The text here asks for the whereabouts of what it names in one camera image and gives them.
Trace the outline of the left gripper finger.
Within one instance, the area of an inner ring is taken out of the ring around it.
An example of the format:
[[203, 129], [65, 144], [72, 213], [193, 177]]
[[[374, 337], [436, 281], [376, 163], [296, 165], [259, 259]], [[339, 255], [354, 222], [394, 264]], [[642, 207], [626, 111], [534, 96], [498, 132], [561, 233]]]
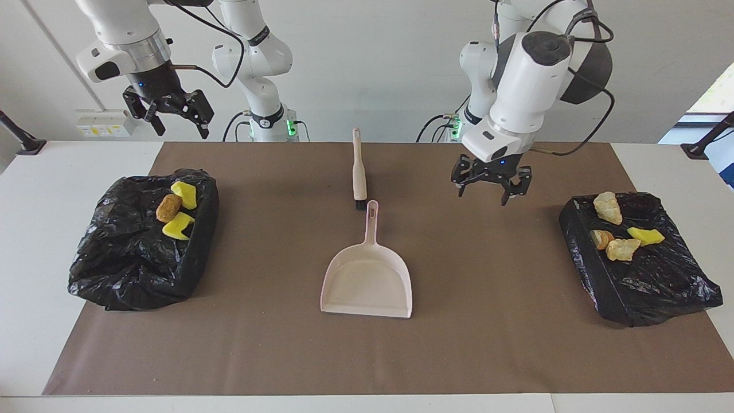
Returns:
[[451, 171], [451, 183], [458, 188], [457, 196], [461, 198], [466, 186], [472, 183], [474, 178], [474, 160], [467, 154], [460, 154]]
[[501, 180], [500, 184], [503, 186], [504, 190], [501, 198], [501, 206], [506, 206], [507, 202], [511, 198], [524, 196], [529, 190], [532, 177], [532, 168], [530, 166], [522, 166], [517, 169], [517, 182], [512, 181], [511, 178]]

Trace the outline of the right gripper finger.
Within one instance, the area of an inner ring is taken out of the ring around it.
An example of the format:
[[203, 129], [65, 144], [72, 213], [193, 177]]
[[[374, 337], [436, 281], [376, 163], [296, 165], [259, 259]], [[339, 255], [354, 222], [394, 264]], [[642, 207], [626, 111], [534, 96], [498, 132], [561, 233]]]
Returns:
[[156, 104], [152, 103], [146, 109], [143, 105], [144, 99], [136, 92], [123, 92], [122, 97], [134, 119], [144, 120], [154, 128], [157, 136], [163, 136], [166, 128], [160, 120], [160, 117], [158, 117]]
[[212, 122], [214, 110], [201, 89], [168, 94], [167, 110], [168, 113], [176, 114], [194, 123], [200, 138], [209, 137], [209, 125]]

